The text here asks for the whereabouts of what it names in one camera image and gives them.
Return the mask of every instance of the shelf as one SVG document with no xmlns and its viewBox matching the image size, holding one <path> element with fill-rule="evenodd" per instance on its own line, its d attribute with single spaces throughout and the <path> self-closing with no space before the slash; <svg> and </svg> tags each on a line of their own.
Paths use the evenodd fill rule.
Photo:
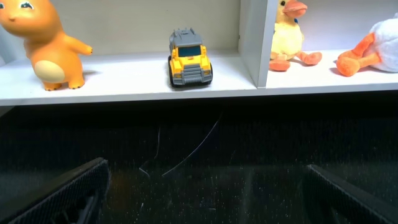
<svg viewBox="0 0 398 224">
<path fill-rule="evenodd" d="M 336 60 L 345 50 L 325 50 L 322 61 L 312 67 L 304 66 L 298 59 L 291 60 L 287 72 L 269 71 L 268 94 L 332 93 L 344 91 L 397 90 L 398 74 L 386 73 L 368 67 L 352 77 L 341 76 Z"/>
<path fill-rule="evenodd" d="M 209 52 L 214 71 L 211 85 L 173 89 L 168 56 L 164 52 L 82 57 L 86 84 L 77 90 L 64 84 L 56 91 L 44 90 L 27 59 L 11 62 L 0 67 L 0 106 L 211 98 L 257 90 L 239 54 L 230 51 Z"/>
</svg>

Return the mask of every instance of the figurine's head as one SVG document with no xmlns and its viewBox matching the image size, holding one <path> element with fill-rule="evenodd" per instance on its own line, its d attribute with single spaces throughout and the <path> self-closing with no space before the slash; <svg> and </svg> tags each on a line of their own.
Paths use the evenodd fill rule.
<svg viewBox="0 0 398 224">
<path fill-rule="evenodd" d="M 297 0 L 279 0 L 276 15 L 277 21 L 302 17 L 306 11 L 307 6 L 302 2 Z"/>
<path fill-rule="evenodd" d="M 27 38 L 62 28 L 50 0 L 0 0 L 0 24 L 9 33 Z"/>
</svg>

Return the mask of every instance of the stuffed animal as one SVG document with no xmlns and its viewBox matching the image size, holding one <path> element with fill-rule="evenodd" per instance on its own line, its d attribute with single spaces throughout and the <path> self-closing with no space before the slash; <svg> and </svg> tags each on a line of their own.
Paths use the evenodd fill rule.
<svg viewBox="0 0 398 224">
<path fill-rule="evenodd" d="M 307 6 L 297 0 L 279 0 L 271 48 L 269 68 L 286 71 L 290 68 L 289 60 L 297 56 L 306 65 L 316 65 L 322 59 L 320 52 L 306 54 L 302 52 L 304 35 L 296 18 L 307 11 Z"/>
<path fill-rule="evenodd" d="M 359 69 L 372 66 L 386 72 L 398 72 L 398 13 L 393 19 L 378 22 L 353 49 L 342 53 L 337 69 L 351 77 Z"/>
<path fill-rule="evenodd" d="M 26 56 L 45 90 L 85 84 L 78 54 L 91 55 L 93 48 L 64 33 L 50 0 L 1 0 L 0 24 L 25 40 Z"/>
</svg>

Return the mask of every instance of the toy car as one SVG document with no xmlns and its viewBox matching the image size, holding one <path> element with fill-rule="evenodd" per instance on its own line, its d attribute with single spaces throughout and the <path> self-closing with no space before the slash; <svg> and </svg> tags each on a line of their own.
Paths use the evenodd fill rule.
<svg viewBox="0 0 398 224">
<path fill-rule="evenodd" d="M 192 28 L 175 30 L 170 36 L 169 75 L 172 87 L 210 84 L 213 67 L 202 39 Z"/>
</svg>

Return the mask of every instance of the duck's eye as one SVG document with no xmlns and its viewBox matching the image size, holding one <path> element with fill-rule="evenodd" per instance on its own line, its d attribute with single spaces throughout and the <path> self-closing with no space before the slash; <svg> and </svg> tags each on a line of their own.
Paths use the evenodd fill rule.
<svg viewBox="0 0 398 224">
<path fill-rule="evenodd" d="M 31 5 L 30 2 L 24 2 L 21 4 L 21 8 L 31 8 L 33 9 L 33 6 Z"/>
</svg>

